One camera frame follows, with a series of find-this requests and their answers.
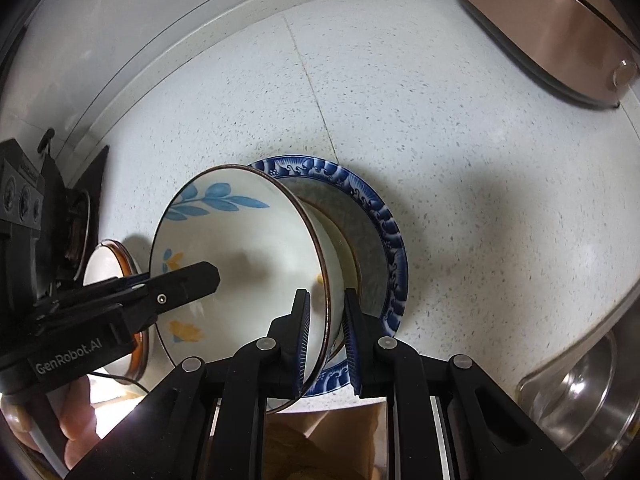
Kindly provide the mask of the orange plate black leaves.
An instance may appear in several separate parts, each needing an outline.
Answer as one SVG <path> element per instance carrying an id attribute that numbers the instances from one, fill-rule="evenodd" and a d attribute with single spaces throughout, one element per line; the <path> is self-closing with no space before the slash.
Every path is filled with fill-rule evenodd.
<path id="1" fill-rule="evenodd" d="M 106 247 L 114 255 L 119 269 L 125 278 L 130 278 L 130 276 L 134 274 L 141 273 L 138 264 L 134 261 L 134 257 L 124 244 L 117 240 L 102 240 L 101 246 Z M 125 304 L 124 319 L 128 330 L 139 327 L 139 324 L 134 324 L 136 318 L 134 317 L 134 306 L 131 302 Z M 108 372 L 110 375 L 120 376 L 119 382 L 122 384 L 126 382 L 127 379 L 133 382 L 143 377 L 151 350 L 151 338 L 147 328 L 138 330 L 137 333 L 131 335 L 131 338 L 136 343 L 136 348 L 128 354 L 127 368 L 123 368 L 121 373 Z"/>

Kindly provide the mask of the blue patterned white bowl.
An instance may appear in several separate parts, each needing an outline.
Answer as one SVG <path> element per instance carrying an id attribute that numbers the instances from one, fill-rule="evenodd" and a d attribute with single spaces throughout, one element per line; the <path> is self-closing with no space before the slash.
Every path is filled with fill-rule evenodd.
<path id="1" fill-rule="evenodd" d="M 408 299 L 408 257 L 399 226 L 375 189 L 346 167 L 316 156 L 272 156 L 250 166 L 282 181 L 338 225 L 358 266 L 361 310 L 379 318 L 386 335 L 395 335 Z"/>

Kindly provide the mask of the cream bowl brown rim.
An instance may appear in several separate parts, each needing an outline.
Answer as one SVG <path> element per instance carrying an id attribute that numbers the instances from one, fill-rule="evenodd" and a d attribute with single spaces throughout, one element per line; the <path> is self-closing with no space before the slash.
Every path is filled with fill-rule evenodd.
<path id="1" fill-rule="evenodd" d="M 341 290 L 345 288 L 360 289 L 360 275 L 355 255 L 343 231 L 324 211 L 314 206 L 311 202 L 308 202 L 308 200 L 302 200 L 302 204 L 307 214 L 322 225 L 322 228 L 326 231 L 326 236 L 329 237 L 329 240 L 333 244 L 334 252 L 336 252 L 336 258 L 341 268 L 343 283 Z M 332 344 L 326 365 L 331 365 L 341 359 L 343 346 L 344 336 L 342 329 L 339 328 L 336 335 L 332 337 Z"/>

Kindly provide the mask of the pale green floral bowl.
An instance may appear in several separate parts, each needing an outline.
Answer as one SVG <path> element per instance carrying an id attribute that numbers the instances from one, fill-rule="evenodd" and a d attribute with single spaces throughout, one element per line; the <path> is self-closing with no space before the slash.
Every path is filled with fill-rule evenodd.
<path id="1" fill-rule="evenodd" d="M 344 282 L 336 249 L 317 217 L 284 184 L 249 166 L 209 168 L 177 192 L 158 222 L 152 275 L 207 261 L 216 292 L 160 315 L 168 359 L 230 358 L 290 313 L 296 292 L 310 296 L 302 390 L 318 379 L 340 331 Z"/>

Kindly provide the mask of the black gas stove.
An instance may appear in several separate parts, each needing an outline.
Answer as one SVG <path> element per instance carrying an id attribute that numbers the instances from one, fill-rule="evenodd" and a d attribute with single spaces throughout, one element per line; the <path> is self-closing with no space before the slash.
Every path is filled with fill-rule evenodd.
<path id="1" fill-rule="evenodd" d="M 72 188 L 49 153 L 43 156 L 44 200 L 37 243 L 39 272 L 55 285 L 81 283 L 86 262 L 98 244 L 99 206 L 108 156 L 104 146 Z"/>

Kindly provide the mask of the stainless steel sink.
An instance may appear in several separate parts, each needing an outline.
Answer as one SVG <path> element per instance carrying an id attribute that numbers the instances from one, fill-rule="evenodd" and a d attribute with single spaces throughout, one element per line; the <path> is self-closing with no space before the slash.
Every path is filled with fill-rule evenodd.
<path id="1" fill-rule="evenodd" d="M 523 382 L 518 402 L 584 478 L 611 477 L 639 437 L 639 336 L 614 327 L 565 372 Z"/>

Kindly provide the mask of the rose gold rice cooker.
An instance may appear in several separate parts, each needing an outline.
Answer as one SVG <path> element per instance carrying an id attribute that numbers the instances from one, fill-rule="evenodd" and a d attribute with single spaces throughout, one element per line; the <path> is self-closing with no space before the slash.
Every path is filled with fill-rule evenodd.
<path id="1" fill-rule="evenodd" d="M 639 40 L 612 0 L 461 0 L 521 63 L 568 98 L 616 107 L 639 77 Z"/>

